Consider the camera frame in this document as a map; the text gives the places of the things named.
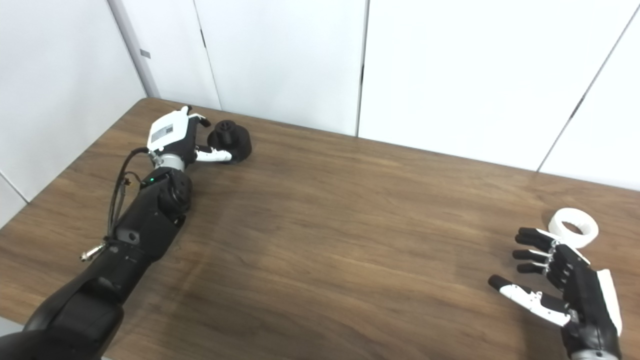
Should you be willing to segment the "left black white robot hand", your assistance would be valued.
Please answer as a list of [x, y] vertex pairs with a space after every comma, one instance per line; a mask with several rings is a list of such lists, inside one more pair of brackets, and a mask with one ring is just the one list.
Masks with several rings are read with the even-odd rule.
[[190, 114], [192, 107], [169, 112], [153, 122], [147, 139], [148, 155], [155, 168], [169, 167], [185, 171], [194, 162], [226, 163], [233, 159], [229, 151], [196, 144], [198, 126], [211, 122], [201, 114]]

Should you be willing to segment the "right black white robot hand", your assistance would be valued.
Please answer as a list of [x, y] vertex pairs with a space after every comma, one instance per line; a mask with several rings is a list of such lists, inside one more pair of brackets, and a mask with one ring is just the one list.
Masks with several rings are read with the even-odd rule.
[[521, 274], [539, 274], [560, 297], [491, 275], [487, 283], [533, 315], [558, 326], [571, 360], [621, 360], [622, 317], [617, 290], [608, 269], [593, 269], [590, 261], [559, 235], [521, 227], [515, 242], [526, 245], [512, 257]]

